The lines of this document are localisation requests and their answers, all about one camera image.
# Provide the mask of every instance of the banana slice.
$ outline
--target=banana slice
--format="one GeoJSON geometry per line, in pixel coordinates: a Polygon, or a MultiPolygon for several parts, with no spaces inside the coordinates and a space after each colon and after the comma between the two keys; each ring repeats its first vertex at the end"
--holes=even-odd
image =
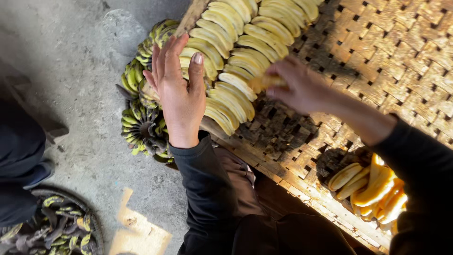
{"type": "MultiPolygon", "coordinates": [[[[181,52],[179,57],[187,57],[187,58],[191,59],[192,56],[197,52],[201,52],[201,51],[198,49],[195,49],[195,48],[186,47],[183,49],[183,51],[181,52]]],[[[211,59],[209,57],[207,57],[206,55],[204,56],[204,70],[206,72],[206,76],[208,76],[208,78],[211,81],[216,80],[217,74],[218,74],[217,70],[215,69],[214,65],[212,64],[211,59]]]]}
{"type": "Polygon", "coordinates": [[[265,29],[262,29],[261,27],[246,24],[244,26],[244,32],[267,43],[277,52],[279,58],[281,59],[289,54],[288,48],[284,45],[284,43],[278,36],[265,29]]]}
{"type": "Polygon", "coordinates": [[[285,28],[280,22],[273,18],[258,16],[252,19],[252,24],[257,25],[265,30],[277,35],[285,45],[290,46],[294,43],[294,37],[291,32],[285,28]]]}
{"type": "Polygon", "coordinates": [[[209,10],[226,16],[228,20],[233,23],[234,30],[236,31],[237,35],[244,33],[244,22],[242,21],[241,16],[229,4],[215,1],[209,3],[208,7],[209,10]]]}
{"type": "Polygon", "coordinates": [[[294,3],[299,5],[307,14],[310,22],[313,22],[318,17],[318,0],[292,0],[294,3]]]}
{"type": "Polygon", "coordinates": [[[216,70],[223,69],[223,59],[221,55],[208,41],[199,38],[189,38],[186,47],[195,48],[203,52],[212,61],[216,70]]]}
{"type": "Polygon", "coordinates": [[[227,3],[239,13],[244,24],[250,23],[252,19],[251,13],[244,0],[218,0],[219,2],[227,3]]]}
{"type": "Polygon", "coordinates": [[[275,63],[279,59],[279,55],[274,49],[272,49],[269,45],[256,37],[250,35],[241,35],[239,37],[239,40],[237,41],[237,44],[240,46],[256,49],[264,56],[266,56],[267,59],[272,63],[275,63]]]}
{"type": "Polygon", "coordinates": [[[232,130],[236,130],[239,127],[239,120],[237,120],[233,112],[221,102],[213,98],[206,98],[206,108],[208,107],[212,107],[223,114],[228,119],[232,130]]]}
{"type": "Polygon", "coordinates": [[[263,68],[263,70],[266,70],[270,66],[270,62],[267,60],[267,57],[254,49],[236,48],[231,52],[231,54],[233,56],[256,59],[257,63],[263,68]]]}
{"type": "Polygon", "coordinates": [[[247,99],[249,101],[255,101],[255,99],[258,98],[256,96],[256,94],[253,93],[253,90],[251,88],[249,88],[249,86],[247,85],[247,82],[245,82],[243,79],[237,77],[234,74],[221,73],[219,75],[219,80],[229,83],[229,84],[235,86],[236,88],[238,88],[242,93],[245,94],[245,96],[247,96],[247,99]]]}
{"type": "Polygon", "coordinates": [[[292,13],[290,14],[285,8],[276,4],[261,6],[258,13],[261,16],[273,18],[283,24],[291,32],[293,37],[300,36],[299,25],[294,20],[292,13]]]}
{"type": "Polygon", "coordinates": [[[212,44],[224,59],[230,57],[230,52],[222,45],[219,39],[211,32],[203,28],[194,28],[190,30],[189,35],[195,38],[203,39],[212,44]]]}
{"type": "Polygon", "coordinates": [[[249,121],[253,120],[253,118],[255,117],[255,109],[253,108],[252,103],[250,103],[250,101],[247,99],[247,96],[242,91],[226,82],[216,82],[215,88],[225,89],[233,93],[239,99],[239,103],[241,104],[242,109],[245,110],[247,119],[249,121]]]}
{"type": "Polygon", "coordinates": [[[254,77],[260,76],[266,71],[256,59],[250,57],[232,56],[228,59],[228,64],[242,67],[254,77]]]}
{"type": "Polygon", "coordinates": [[[231,136],[234,133],[230,121],[214,107],[208,107],[206,104],[204,115],[208,116],[209,118],[217,122],[217,124],[219,124],[219,126],[223,129],[226,135],[231,136]]]}
{"type": "Polygon", "coordinates": [[[206,92],[207,92],[208,97],[221,102],[228,109],[230,109],[231,112],[234,114],[234,116],[239,121],[239,123],[244,123],[247,121],[246,112],[244,111],[244,109],[242,109],[237,97],[235,97],[235,95],[233,93],[230,93],[229,91],[226,91],[226,90],[219,90],[219,89],[215,89],[215,88],[208,89],[206,92]]]}
{"type": "Polygon", "coordinates": [[[204,19],[197,20],[197,26],[204,28],[207,31],[215,34],[227,50],[233,49],[234,43],[233,38],[231,38],[221,26],[215,24],[214,22],[207,21],[204,19]]]}
{"type": "Polygon", "coordinates": [[[235,65],[226,64],[225,67],[223,68],[223,72],[234,74],[245,81],[253,79],[253,75],[251,75],[245,69],[235,65]]]}
{"type": "Polygon", "coordinates": [[[204,20],[212,21],[221,26],[228,33],[233,42],[237,41],[238,35],[236,33],[236,30],[234,29],[233,22],[229,20],[225,15],[212,10],[206,10],[201,14],[201,17],[204,20]]]}

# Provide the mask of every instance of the right hand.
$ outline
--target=right hand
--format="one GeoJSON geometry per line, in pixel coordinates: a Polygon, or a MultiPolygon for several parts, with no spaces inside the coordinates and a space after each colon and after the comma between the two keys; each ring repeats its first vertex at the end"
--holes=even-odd
{"type": "Polygon", "coordinates": [[[282,101],[300,114],[325,111],[330,99],[338,94],[325,84],[320,74],[293,56],[277,61],[266,73],[279,75],[288,84],[288,87],[268,88],[267,96],[282,101]]]}

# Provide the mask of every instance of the black pants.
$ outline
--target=black pants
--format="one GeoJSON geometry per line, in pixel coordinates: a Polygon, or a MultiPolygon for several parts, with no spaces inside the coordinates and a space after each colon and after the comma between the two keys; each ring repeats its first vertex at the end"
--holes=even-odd
{"type": "Polygon", "coordinates": [[[23,186],[44,154],[46,137],[25,111],[0,101],[0,226],[30,219],[36,198],[23,186]]]}

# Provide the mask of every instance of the concrete floor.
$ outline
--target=concrete floor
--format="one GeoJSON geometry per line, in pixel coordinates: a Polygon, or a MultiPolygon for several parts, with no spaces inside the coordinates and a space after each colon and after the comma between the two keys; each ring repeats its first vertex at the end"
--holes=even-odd
{"type": "Polygon", "coordinates": [[[122,189],[128,207],[173,235],[176,254],[187,231],[180,174],[132,156],[120,137],[124,100],[114,84],[153,24],[181,19],[189,0],[2,0],[0,60],[33,84],[24,95],[70,134],[46,152],[57,163],[49,183],[84,197],[103,225],[106,251],[120,228],[122,189]]]}

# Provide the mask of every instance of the stack of banana slices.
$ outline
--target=stack of banana slices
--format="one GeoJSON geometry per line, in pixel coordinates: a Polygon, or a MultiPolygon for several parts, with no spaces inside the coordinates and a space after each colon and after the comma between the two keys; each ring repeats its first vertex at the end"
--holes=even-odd
{"type": "Polygon", "coordinates": [[[227,135],[255,116],[250,102],[261,91],[250,88],[248,81],[289,54],[287,46],[316,20],[321,2],[216,0],[208,4],[196,28],[189,31],[189,42],[179,57],[181,72],[188,79],[190,58],[196,52],[204,54],[205,115],[227,135]]]}

